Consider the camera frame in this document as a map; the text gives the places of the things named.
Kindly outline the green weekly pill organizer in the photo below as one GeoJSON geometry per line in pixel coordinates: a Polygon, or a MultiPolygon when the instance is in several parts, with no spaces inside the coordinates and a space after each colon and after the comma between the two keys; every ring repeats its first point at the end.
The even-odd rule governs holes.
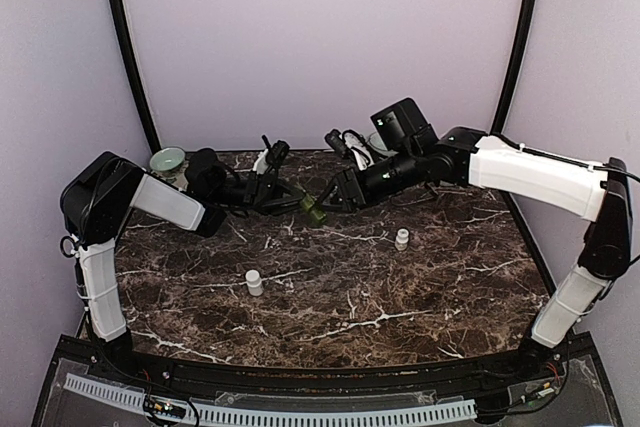
{"type": "Polygon", "coordinates": [[[326,222],[326,213],[317,203],[314,196],[305,192],[299,202],[301,210],[309,217],[312,224],[315,226],[321,226],[326,222]]]}

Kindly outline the white pill bottle front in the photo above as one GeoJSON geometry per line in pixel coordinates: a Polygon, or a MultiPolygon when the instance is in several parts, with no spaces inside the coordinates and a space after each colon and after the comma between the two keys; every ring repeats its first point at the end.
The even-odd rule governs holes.
{"type": "Polygon", "coordinates": [[[255,270],[249,270],[245,274],[245,283],[251,296],[259,297],[263,294],[263,281],[260,273],[255,270]]]}

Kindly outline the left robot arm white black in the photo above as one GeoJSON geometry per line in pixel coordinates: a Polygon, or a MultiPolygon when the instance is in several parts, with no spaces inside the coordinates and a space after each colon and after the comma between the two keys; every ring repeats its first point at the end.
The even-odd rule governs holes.
{"type": "Polygon", "coordinates": [[[113,342],[127,332],[115,249],[132,211],[204,238],[214,236],[230,214],[277,216],[295,211],[304,193],[279,177],[287,154],[287,147],[277,143],[266,153],[264,171],[241,175],[216,151],[203,148],[187,161],[185,190],[111,152],[81,172],[64,189],[60,207],[73,244],[69,254],[82,276],[80,296],[97,337],[113,342]]]}

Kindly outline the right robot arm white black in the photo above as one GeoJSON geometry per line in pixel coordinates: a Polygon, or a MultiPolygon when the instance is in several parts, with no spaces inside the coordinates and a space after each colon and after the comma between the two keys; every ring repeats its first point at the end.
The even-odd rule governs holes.
{"type": "Polygon", "coordinates": [[[524,196],[588,221],[583,250],[533,322],[532,342],[511,357],[517,379],[534,379],[549,363],[547,349],[560,344],[634,262],[632,176],[625,164],[617,158],[599,163],[563,157],[466,127],[439,137],[411,98],[371,121],[392,156],[338,173],[317,201],[323,210],[353,213],[419,183],[445,182],[524,196]]]}

